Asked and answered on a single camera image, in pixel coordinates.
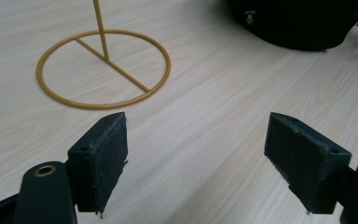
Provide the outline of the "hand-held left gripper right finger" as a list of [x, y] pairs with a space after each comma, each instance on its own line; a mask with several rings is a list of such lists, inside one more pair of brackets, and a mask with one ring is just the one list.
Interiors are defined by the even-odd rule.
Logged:
[[348, 150], [301, 120], [272, 112], [264, 154], [308, 211], [313, 214], [334, 211], [335, 176], [349, 167]]

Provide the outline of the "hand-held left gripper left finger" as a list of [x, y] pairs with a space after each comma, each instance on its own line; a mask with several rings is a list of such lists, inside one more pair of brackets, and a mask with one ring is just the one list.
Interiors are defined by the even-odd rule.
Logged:
[[103, 213], [127, 163], [127, 119], [99, 119], [68, 151], [67, 166], [80, 212]]

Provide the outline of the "black cap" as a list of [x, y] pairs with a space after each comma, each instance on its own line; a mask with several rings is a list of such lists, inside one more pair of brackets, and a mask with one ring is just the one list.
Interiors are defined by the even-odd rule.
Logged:
[[324, 51], [358, 22], [358, 0], [227, 0], [233, 19], [276, 46]]

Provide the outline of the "gold metal hat stand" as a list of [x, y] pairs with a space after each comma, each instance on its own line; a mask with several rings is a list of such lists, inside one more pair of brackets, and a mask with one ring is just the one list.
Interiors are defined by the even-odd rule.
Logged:
[[[153, 38], [151, 38], [151, 37], [149, 37], [147, 35], [143, 35], [143, 34], [140, 34], [140, 33], [127, 31], [127, 30], [105, 29], [104, 26], [103, 26], [103, 17], [102, 17], [102, 13], [101, 13], [99, 0], [92, 0], [92, 1], [93, 1], [94, 13], [95, 13], [98, 29], [94, 30], [94, 31], [87, 31], [87, 32], [83, 32], [83, 33], [68, 36], [68, 37], [64, 38], [63, 40], [57, 42], [53, 46], [51, 46], [49, 49], [47, 49], [42, 54], [41, 58], [39, 59], [39, 61], [37, 63], [36, 69], [35, 69], [35, 77], [36, 77], [37, 83], [38, 83], [39, 87], [41, 88], [41, 90], [48, 97], [53, 99], [54, 101], [59, 102], [59, 103], [61, 103], [63, 105], [68, 105], [68, 106], [75, 107], [75, 108], [80, 108], [80, 109], [108, 110], [108, 109], [121, 108], [121, 107], [128, 106], [128, 105], [134, 105], [134, 104], [137, 104], [139, 102], [142, 102], [143, 100], [149, 98], [155, 92], [160, 90], [161, 87], [167, 81], [167, 79], [168, 79], [168, 77], [170, 75], [170, 72], [171, 72], [171, 68], [172, 68], [171, 57], [170, 57], [168, 51], [158, 41], [156, 41], [155, 39], [153, 39]], [[94, 49], [92, 46], [90, 46], [89, 44], [87, 44], [86, 42], [84, 42], [82, 40], [82, 37], [87, 37], [87, 36], [92, 36], [92, 35], [97, 35], [98, 37], [100, 37], [102, 50], [103, 50], [102, 53], [98, 52], [96, 49]], [[108, 51], [107, 42], [106, 42], [106, 36], [105, 35], [127, 35], [127, 36], [132, 36], [132, 37], [141, 39], [141, 40], [143, 40], [145, 42], [148, 42], [149, 44], [154, 46], [161, 53], [161, 55], [162, 55], [162, 57], [164, 59], [164, 62], [165, 62], [165, 70], [164, 70], [163, 75], [162, 75], [161, 79], [159, 80], [159, 82], [154, 87], [148, 88], [144, 84], [142, 84], [139, 80], [137, 80], [135, 77], [130, 75], [128, 72], [126, 72], [125, 70], [120, 68], [115, 63], [113, 63], [110, 60], [110, 57], [109, 57], [109, 51]], [[137, 88], [142, 90], [144, 93], [139, 95], [139, 96], [135, 96], [133, 98], [130, 98], [128, 100], [124, 100], [124, 101], [117, 102], [117, 103], [110, 103], [110, 104], [86, 104], [86, 103], [81, 103], [81, 102], [66, 99], [66, 98], [60, 96], [59, 94], [55, 93], [48, 86], [48, 84], [46, 83], [46, 81], [45, 81], [45, 79], [43, 77], [43, 69], [44, 69], [45, 63], [48, 60], [48, 58], [57, 49], [59, 49], [60, 47], [63, 47], [64, 45], [66, 45], [66, 44], [68, 44], [70, 42], [73, 42], [73, 41], [78, 43], [80, 46], [83, 46], [86, 50], [88, 50], [90, 53], [92, 53], [97, 58], [99, 58], [102, 62], [106, 63], [112, 69], [117, 71], [124, 78], [126, 78], [130, 83], [134, 84]]]

